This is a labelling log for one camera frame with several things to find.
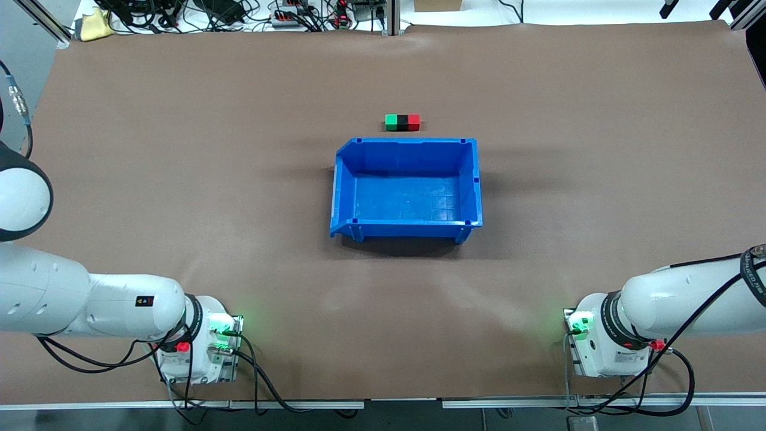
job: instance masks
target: red block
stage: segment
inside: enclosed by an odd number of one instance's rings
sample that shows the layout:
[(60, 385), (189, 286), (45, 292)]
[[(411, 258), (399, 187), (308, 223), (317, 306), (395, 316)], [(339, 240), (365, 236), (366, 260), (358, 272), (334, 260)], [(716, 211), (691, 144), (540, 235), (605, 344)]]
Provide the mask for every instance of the red block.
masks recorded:
[(421, 115), (409, 114), (407, 115), (407, 130), (415, 132), (421, 129)]

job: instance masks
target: black label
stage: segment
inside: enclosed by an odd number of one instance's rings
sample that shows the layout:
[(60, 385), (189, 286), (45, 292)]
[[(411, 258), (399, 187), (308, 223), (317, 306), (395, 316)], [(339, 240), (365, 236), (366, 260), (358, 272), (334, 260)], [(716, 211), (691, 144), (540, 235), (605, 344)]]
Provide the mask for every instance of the black label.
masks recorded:
[(154, 305), (153, 296), (136, 296), (137, 307), (152, 307)]

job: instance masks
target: metal post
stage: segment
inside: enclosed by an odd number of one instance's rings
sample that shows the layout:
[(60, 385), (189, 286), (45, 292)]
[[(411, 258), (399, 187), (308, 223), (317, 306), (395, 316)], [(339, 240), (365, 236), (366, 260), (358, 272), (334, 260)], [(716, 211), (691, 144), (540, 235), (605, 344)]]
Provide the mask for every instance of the metal post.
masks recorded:
[(72, 35), (38, 0), (13, 0), (45, 31), (63, 44), (69, 45)]
[(401, 34), (401, 0), (386, 0), (384, 36)]

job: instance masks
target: white round cap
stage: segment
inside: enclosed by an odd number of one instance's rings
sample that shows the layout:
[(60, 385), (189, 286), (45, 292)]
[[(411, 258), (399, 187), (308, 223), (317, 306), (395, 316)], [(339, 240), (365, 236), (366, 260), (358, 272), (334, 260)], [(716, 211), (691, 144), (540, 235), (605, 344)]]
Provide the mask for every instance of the white round cap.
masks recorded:
[(51, 190), (24, 168), (0, 171), (0, 229), (20, 232), (37, 225), (51, 207)]

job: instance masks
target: gray floor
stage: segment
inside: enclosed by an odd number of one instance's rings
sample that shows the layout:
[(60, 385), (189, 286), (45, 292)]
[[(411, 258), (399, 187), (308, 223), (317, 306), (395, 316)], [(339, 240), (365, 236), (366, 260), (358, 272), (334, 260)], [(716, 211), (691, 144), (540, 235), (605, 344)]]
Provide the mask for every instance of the gray floor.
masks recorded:
[[(76, 0), (46, 1), (44, 4), (63, 23), (68, 23), (77, 9)], [(0, 1), (0, 58), (11, 68), (34, 113), (48, 71), (53, 64), (56, 43), (41, 28), (33, 25), (14, 2)], [(0, 139), (12, 148), (20, 148), (25, 135), (19, 116), (9, 110), (8, 94), (2, 91), (5, 125)], [(486, 410), (486, 428), (524, 429), (528, 431), (563, 431), (569, 413), (552, 409), (518, 409), (511, 419), (501, 419), (495, 410)], [(190, 416), (198, 418), (199, 412)], [(764, 407), (690, 408), (672, 418), (645, 416), (599, 416), (600, 429), (633, 431), (728, 431), (766, 429)], [(337, 429), (337, 430), (463, 430), (483, 429), (481, 410), (444, 410), (438, 402), (367, 403), (355, 419), (342, 419), (332, 411), (300, 415), (280, 411), (266, 416), (253, 412), (210, 412), (202, 425), (192, 427), (170, 409), (142, 410), (56, 410), (0, 412), (2, 431), (132, 431), (143, 429)]]

